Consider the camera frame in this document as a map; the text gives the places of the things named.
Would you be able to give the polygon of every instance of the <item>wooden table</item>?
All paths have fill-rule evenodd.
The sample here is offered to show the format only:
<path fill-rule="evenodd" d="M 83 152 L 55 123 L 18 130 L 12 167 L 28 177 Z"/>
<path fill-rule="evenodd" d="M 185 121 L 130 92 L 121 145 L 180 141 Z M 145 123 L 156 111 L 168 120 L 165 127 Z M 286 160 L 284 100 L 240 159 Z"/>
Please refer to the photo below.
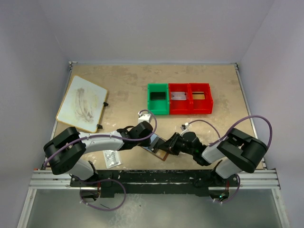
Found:
<path fill-rule="evenodd" d="M 101 133 L 137 124 L 137 113 L 147 108 L 148 83 L 209 83 L 214 101 L 210 115 L 157 116 L 156 133 L 169 139 L 174 132 L 181 132 L 180 126 L 185 122 L 204 119 L 213 124 L 221 135 L 237 120 L 248 115 L 238 76 L 233 65 L 76 65 L 72 76 L 78 75 L 108 90 L 107 103 L 100 120 L 104 127 Z M 58 123 L 55 135 L 68 125 Z M 249 120 L 238 125 L 238 129 L 254 136 Z M 204 123 L 194 123 L 192 128 L 203 144 L 217 140 L 211 127 Z M 164 170 L 164 169 L 212 169 L 198 165 L 192 156 L 180 154 L 169 155 L 166 161 L 153 156 L 141 147 L 120 152 L 123 165 L 113 169 Z M 106 169 L 102 152 L 83 155 L 84 160 L 94 163 L 96 169 Z"/>

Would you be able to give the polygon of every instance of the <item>gray wall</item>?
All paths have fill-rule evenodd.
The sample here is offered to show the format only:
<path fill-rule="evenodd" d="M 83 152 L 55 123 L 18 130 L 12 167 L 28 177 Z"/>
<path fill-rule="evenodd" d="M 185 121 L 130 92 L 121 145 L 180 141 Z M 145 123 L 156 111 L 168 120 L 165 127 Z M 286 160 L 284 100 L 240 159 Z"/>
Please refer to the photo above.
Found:
<path fill-rule="evenodd" d="M 68 58 L 237 62 L 274 0 L 39 0 Z"/>
<path fill-rule="evenodd" d="M 29 179 L 67 81 L 62 54 L 35 0 L 0 2 L 0 223 L 16 227 Z"/>
<path fill-rule="evenodd" d="M 304 1 L 276 0 L 240 64 L 254 114 L 269 118 L 274 137 L 266 162 L 277 168 L 294 228 L 302 228 L 304 188 Z M 268 139 L 266 124 L 255 121 Z"/>

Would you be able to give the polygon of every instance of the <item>whiteboard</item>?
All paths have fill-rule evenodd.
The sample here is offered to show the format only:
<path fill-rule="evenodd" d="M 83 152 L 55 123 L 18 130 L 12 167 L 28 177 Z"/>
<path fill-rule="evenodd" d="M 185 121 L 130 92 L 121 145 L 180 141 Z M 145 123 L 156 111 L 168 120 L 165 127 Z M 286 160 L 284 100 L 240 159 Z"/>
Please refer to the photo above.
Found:
<path fill-rule="evenodd" d="M 79 76 L 74 76 L 56 119 L 81 130 L 95 133 L 106 95 L 106 89 Z"/>

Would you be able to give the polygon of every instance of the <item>brown object in red bin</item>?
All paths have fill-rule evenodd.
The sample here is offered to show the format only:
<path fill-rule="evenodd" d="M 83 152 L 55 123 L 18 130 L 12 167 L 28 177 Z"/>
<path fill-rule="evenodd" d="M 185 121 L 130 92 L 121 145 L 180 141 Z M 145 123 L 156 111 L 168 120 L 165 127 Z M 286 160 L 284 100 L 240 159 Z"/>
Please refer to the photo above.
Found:
<path fill-rule="evenodd" d="M 171 92 L 185 92 L 186 100 L 172 99 Z M 169 83 L 170 114 L 211 114 L 213 99 L 208 83 Z"/>

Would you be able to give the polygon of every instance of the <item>gray floor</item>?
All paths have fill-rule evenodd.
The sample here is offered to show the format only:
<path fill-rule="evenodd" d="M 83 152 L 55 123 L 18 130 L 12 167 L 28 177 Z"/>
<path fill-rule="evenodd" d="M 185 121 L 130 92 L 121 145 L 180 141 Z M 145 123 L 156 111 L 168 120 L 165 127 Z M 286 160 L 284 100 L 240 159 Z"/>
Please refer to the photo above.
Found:
<path fill-rule="evenodd" d="M 100 199 L 108 207 L 123 198 Z M 78 190 L 38 190 L 28 228 L 280 228 L 271 190 L 240 190 L 219 205 L 193 195 L 130 194 L 116 211 L 80 204 Z"/>

